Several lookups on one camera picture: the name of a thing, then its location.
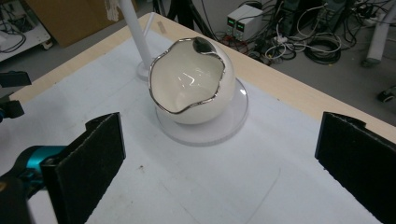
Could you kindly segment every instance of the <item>white pole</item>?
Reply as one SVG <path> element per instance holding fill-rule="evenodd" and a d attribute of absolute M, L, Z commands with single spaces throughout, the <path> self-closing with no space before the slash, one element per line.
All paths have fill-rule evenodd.
<path fill-rule="evenodd" d="M 134 5 L 132 5 L 131 0 L 120 0 L 120 9 L 126 23 L 128 24 L 129 30 L 134 37 L 134 43 L 136 44 L 140 57 L 142 57 L 143 64 L 145 65 L 145 68 L 149 70 L 149 67 L 152 63 L 152 58 L 149 53 L 149 47 L 146 39 L 143 37 L 142 28 L 140 27 L 139 21 L 137 20 L 136 12 L 134 11 Z"/>

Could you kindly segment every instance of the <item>table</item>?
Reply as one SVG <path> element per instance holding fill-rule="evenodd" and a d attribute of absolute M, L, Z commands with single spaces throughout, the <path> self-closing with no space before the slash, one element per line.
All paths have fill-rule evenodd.
<path fill-rule="evenodd" d="M 148 18 L 149 15 L 142 17 L 141 24 L 146 24 Z M 198 35 L 158 15 L 151 30 L 172 41 Z M 68 97 L 77 101 L 78 97 L 84 98 L 92 93 L 80 91 L 84 87 L 73 83 L 76 92 L 68 91 L 69 95 L 62 95 L 63 99 L 59 100 L 63 102 L 59 103 L 58 99 L 50 98 L 49 92 L 67 91 L 60 86 L 74 80 L 69 75 L 74 74 L 71 77 L 75 78 L 76 74 L 83 74 L 84 65 L 111 54 L 129 37 L 127 28 L 116 32 L 49 72 L 32 86 L 14 93 L 11 98 L 33 108 L 31 112 L 35 116 L 45 113 L 48 122 L 64 118 L 66 127 L 63 131 L 67 132 L 55 135 L 59 136 L 56 140 L 67 141 L 64 139 L 76 135 L 70 130 L 91 118 L 86 118 L 85 114 L 75 118 L 70 116 L 71 110 L 84 106 L 81 102 L 76 102 L 78 106 L 75 109 L 64 111 L 63 117 L 56 113 L 63 113 L 59 109 L 63 109 L 62 106 L 73 105 Z M 250 94 L 252 104 L 246 127 L 222 145 L 195 148 L 181 146 L 166 138 L 157 130 L 154 120 L 123 120 L 127 159 L 89 223 L 378 223 L 323 171 L 314 158 L 315 143 L 323 111 L 361 119 L 370 130 L 392 142 L 396 142 L 395 128 L 232 49 L 223 48 Z M 108 85 L 120 85 L 116 75 L 107 80 L 111 81 Z M 130 89 L 145 89 L 133 79 L 122 83 L 126 84 L 132 86 Z M 125 93 L 131 91 L 123 89 L 107 96 L 104 90 L 104 104 L 97 105 L 95 109 L 103 110 L 113 100 L 144 105 L 140 98 Z M 91 96 L 93 101 L 101 102 L 94 97 Z M 45 99 L 46 107 L 52 110 L 41 112 L 41 108 L 34 108 L 30 103 L 37 99 Z M 135 105 L 123 108 L 121 115 L 152 118 L 151 107 L 138 110 Z M 259 112 L 269 119 L 262 119 Z M 32 120 L 29 116 L 32 115 L 26 114 L 19 119 L 30 118 L 23 125 L 35 125 L 43 130 L 51 128 L 46 126 L 48 122 L 45 120 L 40 121 L 42 118 Z M 277 128 L 276 125 L 282 122 L 289 126 Z M 9 147 L 15 147 L 7 144 L 12 142 L 7 140 L 12 129 L 10 126 L 1 131 L 3 144 Z M 35 133 L 44 139 L 46 134 Z M 39 141 L 29 133 L 21 135 L 30 140 L 26 140 L 29 144 Z M 279 136 L 283 137 L 281 142 L 273 140 Z M 51 223 L 50 205 L 48 199 L 44 202 L 43 194 L 32 198 L 30 205 L 39 223 Z"/>

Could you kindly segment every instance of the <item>white bowl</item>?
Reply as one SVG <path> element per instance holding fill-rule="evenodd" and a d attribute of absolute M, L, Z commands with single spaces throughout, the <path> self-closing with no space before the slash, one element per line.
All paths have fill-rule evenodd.
<path fill-rule="evenodd" d="M 152 63 L 148 88 L 168 118 L 203 123 L 221 114 L 233 99 L 233 65 L 220 47 L 204 38 L 180 39 Z"/>

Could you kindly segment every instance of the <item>teal metallic part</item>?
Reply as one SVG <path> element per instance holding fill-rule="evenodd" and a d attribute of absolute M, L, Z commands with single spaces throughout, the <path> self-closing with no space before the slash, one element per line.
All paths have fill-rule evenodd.
<path fill-rule="evenodd" d="M 40 162 L 64 150 L 65 147 L 40 147 L 30 157 L 26 168 L 33 168 L 41 174 Z"/>

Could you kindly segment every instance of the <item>black stand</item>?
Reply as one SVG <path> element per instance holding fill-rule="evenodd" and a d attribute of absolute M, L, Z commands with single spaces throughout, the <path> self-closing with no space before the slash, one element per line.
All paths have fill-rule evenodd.
<path fill-rule="evenodd" d="M 178 23 L 194 30 L 195 22 L 203 35 L 215 39 L 191 0 L 172 0 L 167 18 L 174 21 L 176 16 Z"/>

